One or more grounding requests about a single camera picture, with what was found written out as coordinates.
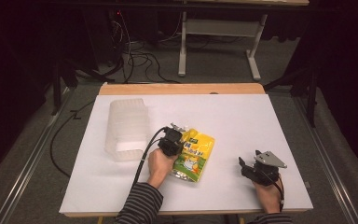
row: floor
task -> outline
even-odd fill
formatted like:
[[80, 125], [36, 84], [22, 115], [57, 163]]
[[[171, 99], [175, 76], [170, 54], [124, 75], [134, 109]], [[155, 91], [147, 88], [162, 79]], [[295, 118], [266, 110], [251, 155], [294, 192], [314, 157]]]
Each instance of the floor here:
[[[124, 70], [111, 78], [117, 83], [128, 79], [130, 74], [130, 83], [164, 79], [181, 83], [254, 82], [244, 56], [251, 41], [219, 36], [190, 37], [185, 77], [177, 76], [178, 38], [161, 41], [157, 46], [134, 41], [131, 55], [123, 54]], [[283, 74], [296, 44], [297, 41], [280, 43], [277, 38], [260, 42], [255, 58], [261, 84]], [[70, 110], [95, 99], [102, 84], [85, 78], [80, 71], [78, 74], [78, 87], [63, 91], [64, 105], [56, 116], [51, 116], [52, 89], [46, 93], [48, 101], [29, 119], [0, 165], [0, 223], [98, 222], [97, 217], [69, 218], [59, 214], [69, 179], [58, 172], [49, 155], [52, 146], [60, 167], [68, 173], [72, 171], [92, 106], [78, 113], [81, 119], [68, 120], [73, 115]], [[290, 86], [282, 86], [267, 94], [314, 206], [310, 211], [290, 215], [295, 223], [358, 223], [358, 160], [329, 113], [322, 94], [317, 93], [316, 127], [311, 128], [304, 117], [305, 99], [292, 97], [288, 90]], [[256, 215], [240, 214], [246, 221]]]

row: hand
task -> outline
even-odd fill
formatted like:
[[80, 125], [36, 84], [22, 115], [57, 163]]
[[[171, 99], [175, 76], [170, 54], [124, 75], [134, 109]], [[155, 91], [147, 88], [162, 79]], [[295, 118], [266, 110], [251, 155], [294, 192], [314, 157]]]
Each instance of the hand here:
[[147, 183], [158, 189], [167, 174], [171, 172], [173, 163], [177, 158], [178, 156], [167, 157], [161, 148], [151, 152], [148, 159], [150, 176]]
[[[253, 182], [255, 190], [257, 192], [258, 201], [263, 206], [264, 211], [267, 214], [280, 213], [281, 194], [278, 189], [273, 185], [263, 186]], [[275, 182], [281, 189], [283, 189], [281, 176], [277, 182]]]

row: translucent plastic container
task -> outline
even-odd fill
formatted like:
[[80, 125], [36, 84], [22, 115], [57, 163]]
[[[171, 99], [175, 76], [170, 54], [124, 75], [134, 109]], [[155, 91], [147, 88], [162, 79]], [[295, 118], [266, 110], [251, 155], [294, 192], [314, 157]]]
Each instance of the translucent plastic container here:
[[142, 99], [110, 104], [105, 151], [115, 161], [139, 161], [149, 141], [149, 117]]

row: dark background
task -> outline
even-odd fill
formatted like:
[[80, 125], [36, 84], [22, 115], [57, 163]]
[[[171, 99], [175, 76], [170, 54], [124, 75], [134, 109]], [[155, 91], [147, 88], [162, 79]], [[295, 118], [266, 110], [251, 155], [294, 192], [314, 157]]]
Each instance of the dark background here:
[[[300, 14], [270, 15], [262, 38], [278, 36], [285, 41], [302, 36], [286, 74], [309, 65], [312, 53], [321, 43], [328, 43], [319, 66], [318, 86], [358, 157], [358, 1], [339, 5], [331, 0], [310, 1], [310, 7], [336, 7], [338, 12], [311, 20]], [[128, 10], [126, 14], [131, 34], [151, 44], [157, 43], [158, 30], [171, 34], [176, 28], [173, 12]], [[45, 103], [55, 59], [72, 57], [87, 67], [95, 66], [95, 46], [89, 30], [79, 9], [46, 11], [35, 1], [0, 0], [0, 161], [27, 119]], [[74, 32], [76, 38], [69, 35]]]

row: table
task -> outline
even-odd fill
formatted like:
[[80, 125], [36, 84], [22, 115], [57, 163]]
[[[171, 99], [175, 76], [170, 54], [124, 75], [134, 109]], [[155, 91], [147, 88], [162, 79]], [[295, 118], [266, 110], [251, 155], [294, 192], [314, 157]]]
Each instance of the table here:
[[[235, 4], [258, 4], [258, 5], [285, 5], [285, 6], [307, 6], [308, 0], [188, 0], [187, 2], [196, 3], [235, 3]], [[187, 13], [182, 14], [182, 41], [179, 55], [180, 77], [186, 75], [186, 35], [228, 35], [228, 36], [248, 36], [254, 39], [251, 49], [246, 50], [246, 58], [251, 68], [252, 76], [255, 81], [261, 79], [255, 62], [255, 52], [263, 34], [267, 20], [267, 14], [262, 14], [259, 21], [218, 21], [218, 20], [199, 20], [188, 19]]]
[[[115, 216], [121, 209], [139, 162], [109, 160], [103, 151], [103, 133], [110, 102], [133, 97], [141, 97], [149, 108], [152, 130], [174, 122], [215, 138], [200, 182], [190, 183], [169, 176], [161, 186], [160, 191], [165, 195], [162, 215], [260, 211], [253, 184], [241, 176], [238, 165], [239, 156], [253, 162], [255, 149], [273, 151], [288, 166], [281, 170], [286, 191], [283, 210], [312, 209], [296, 162], [261, 85], [144, 84], [101, 87], [60, 213], [68, 217], [100, 217]], [[140, 181], [147, 179], [146, 167], [147, 162]]]

